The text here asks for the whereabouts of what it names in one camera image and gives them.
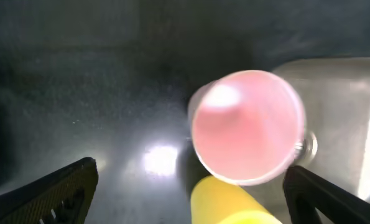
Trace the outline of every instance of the yellow cup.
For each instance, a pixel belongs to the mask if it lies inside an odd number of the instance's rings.
[[[196,185],[190,205],[192,224],[281,224],[241,187],[213,176]]]

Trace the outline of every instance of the stainless steel sink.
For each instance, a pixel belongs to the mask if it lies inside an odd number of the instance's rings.
[[[316,156],[305,168],[370,203],[370,58],[298,60],[273,73],[298,91],[307,130],[317,137]],[[245,189],[286,224],[283,178]]]

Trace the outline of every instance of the black countertop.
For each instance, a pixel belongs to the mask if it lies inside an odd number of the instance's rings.
[[[86,223],[190,223],[170,161],[191,148],[197,88],[360,56],[370,0],[0,0],[0,194],[91,156],[99,184]]]

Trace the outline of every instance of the sink drain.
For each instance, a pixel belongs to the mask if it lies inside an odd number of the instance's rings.
[[[298,156],[293,162],[293,165],[302,167],[308,166],[317,152],[317,139],[315,134],[309,131],[302,142],[296,143],[295,149],[298,151]]]

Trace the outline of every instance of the pink cup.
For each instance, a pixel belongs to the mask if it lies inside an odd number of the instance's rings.
[[[269,72],[236,72],[201,87],[188,114],[198,158],[230,184],[257,185],[283,173],[303,140],[302,102]]]

